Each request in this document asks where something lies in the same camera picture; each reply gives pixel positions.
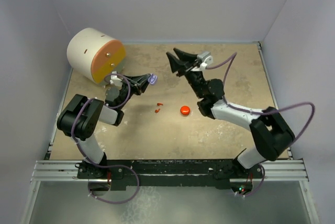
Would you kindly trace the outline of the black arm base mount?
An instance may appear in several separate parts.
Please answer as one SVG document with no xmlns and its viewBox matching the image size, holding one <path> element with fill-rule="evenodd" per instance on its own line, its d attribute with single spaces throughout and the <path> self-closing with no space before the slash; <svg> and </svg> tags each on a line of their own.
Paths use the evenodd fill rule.
<svg viewBox="0 0 335 224">
<path fill-rule="evenodd" d="M 103 189 L 124 191 L 128 186 L 214 187 L 248 192 L 261 179 L 259 165 L 244 169 L 233 159 L 108 160 L 106 168 L 85 161 L 75 164 L 77 176 Z"/>
</svg>

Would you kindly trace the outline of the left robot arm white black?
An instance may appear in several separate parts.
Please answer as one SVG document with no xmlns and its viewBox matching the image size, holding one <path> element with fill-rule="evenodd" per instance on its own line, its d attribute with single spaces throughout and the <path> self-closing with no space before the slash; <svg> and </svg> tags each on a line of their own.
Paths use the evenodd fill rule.
<svg viewBox="0 0 335 224">
<path fill-rule="evenodd" d="M 90 163 L 90 173 L 96 178 L 104 177 L 108 171 L 106 154 L 94 135 L 97 123 L 119 126 L 124 117 L 122 108 L 132 95 L 141 95 L 157 79 L 152 73 L 126 76 L 114 71 L 104 77 L 104 82 L 111 86 L 105 101 L 76 94 L 60 113 L 57 128 L 73 139 L 83 161 Z"/>
</svg>

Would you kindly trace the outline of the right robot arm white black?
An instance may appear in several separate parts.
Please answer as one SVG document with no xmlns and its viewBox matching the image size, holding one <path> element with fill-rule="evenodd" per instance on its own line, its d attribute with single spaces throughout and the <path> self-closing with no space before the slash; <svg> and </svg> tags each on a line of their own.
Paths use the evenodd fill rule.
<svg viewBox="0 0 335 224">
<path fill-rule="evenodd" d="M 227 102 L 224 82 L 206 80 L 204 70 L 211 69 L 213 57 L 209 52 L 191 54 L 173 49 L 167 52 L 172 73 L 185 77 L 195 95 L 200 113 L 208 118 L 223 120 L 251 132 L 254 146 L 243 150 L 234 159 L 233 173 L 246 177 L 251 168 L 264 161 L 275 161 L 295 140 L 295 135 L 281 114 L 274 108 L 247 108 Z"/>
</svg>

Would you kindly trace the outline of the orange earbud charging case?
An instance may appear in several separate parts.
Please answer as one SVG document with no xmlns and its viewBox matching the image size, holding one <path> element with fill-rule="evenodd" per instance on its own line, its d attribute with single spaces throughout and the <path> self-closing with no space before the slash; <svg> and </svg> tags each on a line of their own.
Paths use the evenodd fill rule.
<svg viewBox="0 0 335 224">
<path fill-rule="evenodd" d="M 191 113 L 191 109 L 188 106 L 184 105 L 180 108 L 180 113 L 183 116 L 188 116 Z"/>
</svg>

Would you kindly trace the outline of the purple earbud charging case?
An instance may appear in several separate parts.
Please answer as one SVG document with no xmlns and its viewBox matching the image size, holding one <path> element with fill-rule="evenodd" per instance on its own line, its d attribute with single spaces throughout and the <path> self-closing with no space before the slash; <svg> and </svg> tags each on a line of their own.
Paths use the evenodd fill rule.
<svg viewBox="0 0 335 224">
<path fill-rule="evenodd" d="M 153 73 L 151 73 L 150 76 L 149 76 L 149 78 L 148 78 L 149 84 L 150 85 L 155 85 L 156 82 L 157 82 L 157 80 L 158 80 L 158 76 L 155 75 L 155 74 L 153 74 Z"/>
</svg>

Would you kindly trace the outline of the round white drawer cabinet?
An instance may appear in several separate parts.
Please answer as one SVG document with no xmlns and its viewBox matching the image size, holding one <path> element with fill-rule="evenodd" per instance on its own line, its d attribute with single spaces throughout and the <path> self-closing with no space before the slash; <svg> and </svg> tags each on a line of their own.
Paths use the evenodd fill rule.
<svg viewBox="0 0 335 224">
<path fill-rule="evenodd" d="M 105 85 L 107 74 L 123 69 L 126 49 L 120 40 L 85 28 L 70 40 L 66 56 L 73 70 L 97 85 Z"/>
</svg>

